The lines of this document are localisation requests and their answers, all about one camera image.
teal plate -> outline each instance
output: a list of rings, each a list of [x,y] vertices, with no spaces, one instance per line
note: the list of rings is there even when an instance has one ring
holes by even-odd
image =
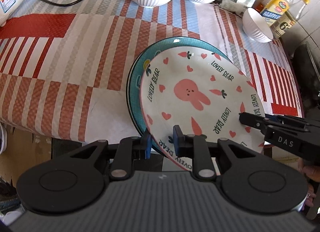
[[[127,106],[131,120],[136,127],[139,134],[142,136],[147,128],[140,107],[140,84],[144,70],[147,68],[150,61],[159,53],[172,47],[200,47],[209,50],[213,53],[224,57],[230,61],[225,54],[223,54],[216,47],[210,45],[199,39],[189,37],[172,37],[160,40],[149,47],[147,47],[135,60],[130,68],[129,76],[126,86]],[[157,144],[152,141],[153,148],[159,152]]]

hand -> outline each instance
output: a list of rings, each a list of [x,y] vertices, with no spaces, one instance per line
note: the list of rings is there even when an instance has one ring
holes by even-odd
[[[298,160],[298,171],[301,174],[305,174],[310,179],[320,182],[320,167],[319,166],[305,166],[303,159],[299,158]],[[313,207],[313,199],[316,197],[316,194],[314,193],[313,186],[311,184],[308,184],[309,190],[308,190],[308,196],[307,199],[304,202],[304,205],[307,205],[309,207]]]

gray ribbed surface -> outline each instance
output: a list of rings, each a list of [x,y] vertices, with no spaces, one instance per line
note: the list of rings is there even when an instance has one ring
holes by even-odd
[[[247,214],[226,202],[214,184],[198,182],[189,172],[136,171],[127,181],[111,183],[98,202],[80,212],[60,217],[27,212],[10,228],[14,232],[308,232],[314,226],[298,212]]]

bowl rim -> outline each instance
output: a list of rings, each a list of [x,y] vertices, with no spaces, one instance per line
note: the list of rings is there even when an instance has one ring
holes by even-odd
[[[249,14],[249,16],[250,16],[250,18],[253,20],[253,18],[251,17],[251,15],[250,15],[250,13],[249,13],[249,10],[254,10],[255,12],[257,12],[260,16],[261,16],[261,14],[258,12],[258,11],[256,11],[254,8],[251,8],[251,7],[249,7],[247,10],[248,10],[248,14]],[[259,25],[258,24],[256,24],[257,25],[257,27],[260,29],[260,31],[268,38],[268,39],[270,39],[265,33],[264,33],[264,31],[259,27]],[[267,24],[267,26],[268,26],[268,28],[270,29],[270,32],[271,32],[271,34],[272,34],[272,39],[270,39],[270,40],[273,40],[275,37],[273,36],[273,33],[272,33],[272,30],[271,30],[271,28],[269,27],[269,25]]]

plate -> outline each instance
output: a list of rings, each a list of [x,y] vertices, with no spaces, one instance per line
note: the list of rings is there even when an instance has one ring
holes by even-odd
[[[143,72],[150,61],[160,52],[172,47],[180,46],[201,47],[211,52],[215,52],[230,61],[227,56],[216,47],[202,40],[190,37],[171,37],[160,40],[147,47],[131,66],[126,85],[127,107],[131,120],[140,135],[143,135],[143,132],[147,128],[140,107],[140,84]],[[154,141],[152,144],[154,148],[157,148],[157,144]]]
[[[178,159],[172,128],[204,135],[207,141],[228,138],[258,153],[264,136],[242,125],[239,113],[265,116],[257,91],[239,69],[216,53],[198,47],[174,47],[158,54],[141,81],[142,115],[160,150],[184,169],[191,159]]]

